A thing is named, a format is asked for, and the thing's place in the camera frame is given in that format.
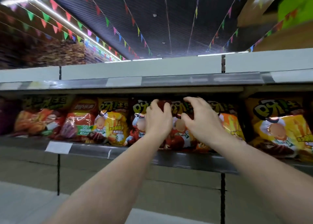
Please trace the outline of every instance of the right hand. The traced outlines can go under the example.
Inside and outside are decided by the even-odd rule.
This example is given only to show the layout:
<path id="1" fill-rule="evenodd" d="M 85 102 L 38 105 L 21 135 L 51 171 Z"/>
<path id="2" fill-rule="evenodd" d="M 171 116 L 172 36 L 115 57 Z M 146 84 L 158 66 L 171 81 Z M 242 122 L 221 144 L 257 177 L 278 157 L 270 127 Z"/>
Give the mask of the right hand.
<path id="1" fill-rule="evenodd" d="M 204 99 L 185 97 L 184 101 L 190 102 L 194 108 L 194 120 L 185 113 L 182 113 L 182 119 L 196 139 L 214 148 L 225 137 L 229 136 L 229 133 L 223 128 L 217 113 Z"/>

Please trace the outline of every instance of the hand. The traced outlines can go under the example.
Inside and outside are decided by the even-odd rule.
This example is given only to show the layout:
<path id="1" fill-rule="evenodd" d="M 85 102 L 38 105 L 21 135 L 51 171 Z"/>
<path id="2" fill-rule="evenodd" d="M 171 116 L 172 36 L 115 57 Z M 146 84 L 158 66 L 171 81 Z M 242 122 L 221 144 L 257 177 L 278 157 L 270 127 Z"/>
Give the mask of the hand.
<path id="1" fill-rule="evenodd" d="M 172 129 L 172 112 L 169 103 L 164 104 L 162 110 L 158 106 L 159 100 L 153 100 L 146 110 L 146 135 L 156 135 L 163 141 Z"/>
<path id="2" fill-rule="evenodd" d="M 184 101 L 190 102 L 194 108 L 194 120 L 187 114 L 182 113 L 188 130 L 202 143 L 218 146 L 221 140 L 229 136 L 218 117 L 217 113 L 202 98 L 185 97 Z"/>

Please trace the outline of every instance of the green label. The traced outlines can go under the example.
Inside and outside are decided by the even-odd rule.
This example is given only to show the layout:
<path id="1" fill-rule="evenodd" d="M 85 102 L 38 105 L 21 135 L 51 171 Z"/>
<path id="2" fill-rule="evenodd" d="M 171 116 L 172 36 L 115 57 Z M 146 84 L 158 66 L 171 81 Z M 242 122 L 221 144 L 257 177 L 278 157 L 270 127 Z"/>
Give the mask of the green label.
<path id="1" fill-rule="evenodd" d="M 44 136 L 51 135 L 52 134 L 52 130 L 42 131 L 41 134 L 44 135 Z"/>
<path id="2" fill-rule="evenodd" d="M 93 129 L 93 126 L 77 125 L 77 135 L 87 136 Z"/>

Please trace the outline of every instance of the ceiling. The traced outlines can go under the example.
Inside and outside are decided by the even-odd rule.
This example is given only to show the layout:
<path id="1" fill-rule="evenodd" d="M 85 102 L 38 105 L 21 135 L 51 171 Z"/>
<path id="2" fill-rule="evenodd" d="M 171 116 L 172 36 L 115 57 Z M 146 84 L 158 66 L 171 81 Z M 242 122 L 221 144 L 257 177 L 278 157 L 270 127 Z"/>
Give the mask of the ceiling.
<path id="1" fill-rule="evenodd" d="M 134 59 L 132 50 L 140 58 L 182 57 L 201 54 L 244 51 L 259 40 L 275 23 L 241 27 L 238 37 L 226 46 L 237 29 L 237 17 L 247 0 L 198 0 L 198 15 L 195 18 L 197 0 L 94 0 L 110 24 L 106 26 L 105 16 L 97 15 L 92 0 L 55 0 L 61 7 L 80 20 L 92 32 L 115 48 L 126 59 Z M 132 25 L 131 14 L 126 13 L 127 4 L 137 26 Z M 226 16 L 232 6 L 231 17 Z M 209 44 L 225 17 L 224 29 L 220 28 L 218 38 L 208 52 Z M 132 50 L 119 41 L 113 27 Z"/>

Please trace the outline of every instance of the left hand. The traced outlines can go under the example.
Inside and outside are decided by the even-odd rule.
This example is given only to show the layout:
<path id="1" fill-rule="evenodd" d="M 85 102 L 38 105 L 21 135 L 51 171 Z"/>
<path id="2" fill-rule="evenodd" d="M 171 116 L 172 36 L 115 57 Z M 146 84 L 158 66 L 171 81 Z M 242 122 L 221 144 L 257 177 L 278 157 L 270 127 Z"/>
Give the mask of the left hand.
<path id="1" fill-rule="evenodd" d="M 169 103 L 164 104 L 164 112 L 162 112 L 157 104 L 158 101 L 157 99 L 153 100 L 146 110 L 146 135 L 154 134 L 154 136 L 158 136 L 163 141 L 169 135 L 173 126 L 172 112 Z"/>

